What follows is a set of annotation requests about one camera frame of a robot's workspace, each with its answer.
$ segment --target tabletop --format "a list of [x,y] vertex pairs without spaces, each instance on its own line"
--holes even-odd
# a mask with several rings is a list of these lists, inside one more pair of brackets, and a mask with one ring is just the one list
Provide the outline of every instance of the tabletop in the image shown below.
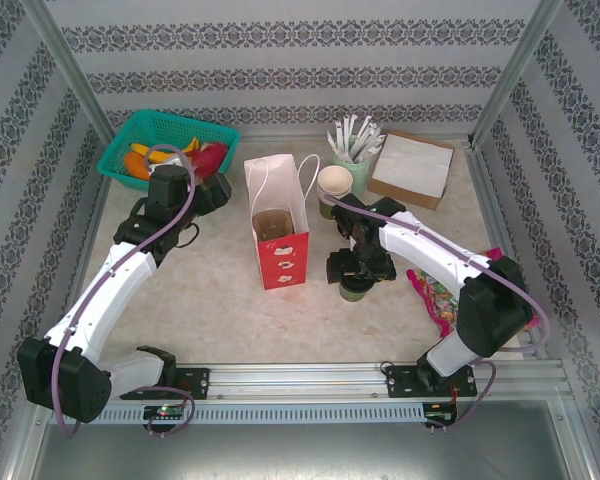
[[[460,141],[448,189],[436,211],[407,205],[416,217],[455,243],[490,248]],[[414,361],[439,341],[439,329],[406,279],[413,267],[394,256],[398,278],[376,285],[357,303],[328,285],[329,253],[348,242],[318,212],[314,189],[307,198],[309,267],[303,285],[264,291],[250,227],[245,160],[293,154],[296,164],[316,153],[331,164],[327,142],[243,142],[227,172],[229,203],[198,218],[199,238],[174,249],[133,297],[105,346],[103,358],[140,345],[162,348],[180,363],[307,363]],[[306,169],[307,186],[313,172]],[[118,224],[144,194],[112,181],[89,261],[85,285],[104,262]],[[365,203],[379,196],[366,192]],[[183,233],[186,241],[189,232]]]

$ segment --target teal plastic basket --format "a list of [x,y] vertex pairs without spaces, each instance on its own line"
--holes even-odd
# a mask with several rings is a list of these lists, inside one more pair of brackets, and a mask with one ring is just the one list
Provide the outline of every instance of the teal plastic basket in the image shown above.
[[131,116],[102,155],[98,172],[115,178],[126,187],[146,192],[149,182],[130,176],[124,166],[123,158],[131,150],[131,144],[141,143],[150,147],[167,143],[185,148],[193,137],[197,137],[201,144],[222,142],[229,147],[218,170],[226,173],[240,141],[240,133],[236,129],[155,110],[138,110]]

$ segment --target plastic fruit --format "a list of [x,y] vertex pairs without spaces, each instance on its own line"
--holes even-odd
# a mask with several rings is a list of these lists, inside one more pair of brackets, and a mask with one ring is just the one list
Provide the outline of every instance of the plastic fruit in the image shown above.
[[204,180],[220,169],[228,151],[224,143],[212,142],[205,143],[200,150],[187,153],[187,156],[191,158],[191,164],[196,167],[196,177]]
[[[196,150],[198,147],[200,147],[200,140],[198,140],[196,137],[193,137],[191,143],[184,147],[183,152],[191,152],[193,150]],[[136,153],[139,153],[144,157],[149,151],[149,147],[147,147],[146,145],[142,145],[141,143],[132,143],[131,150]],[[169,158],[173,157],[173,155],[173,152],[161,152],[160,150],[156,150],[155,152],[151,152],[151,155],[149,155],[149,161],[152,163],[162,163],[168,160]]]
[[124,166],[129,175],[140,180],[149,181],[149,170],[144,164],[144,155],[136,152],[129,152],[124,156]]

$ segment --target green cup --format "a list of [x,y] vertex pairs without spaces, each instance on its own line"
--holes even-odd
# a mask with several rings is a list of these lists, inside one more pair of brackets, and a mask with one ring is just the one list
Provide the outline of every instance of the green cup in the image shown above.
[[[349,137],[349,148],[353,146],[356,141],[356,135]],[[349,170],[353,177],[353,186],[351,187],[351,193],[356,197],[360,198],[367,187],[367,175],[369,174],[369,166],[371,160],[367,160],[362,163],[349,163],[344,161],[338,155],[333,155],[333,163]]]

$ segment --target orange fruit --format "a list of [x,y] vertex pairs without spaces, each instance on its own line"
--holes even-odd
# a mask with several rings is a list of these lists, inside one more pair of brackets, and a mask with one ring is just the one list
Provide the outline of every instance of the orange fruit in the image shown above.
[[140,180],[149,181],[149,170],[144,164],[144,157],[136,152],[129,152],[124,156],[124,166],[129,175]]

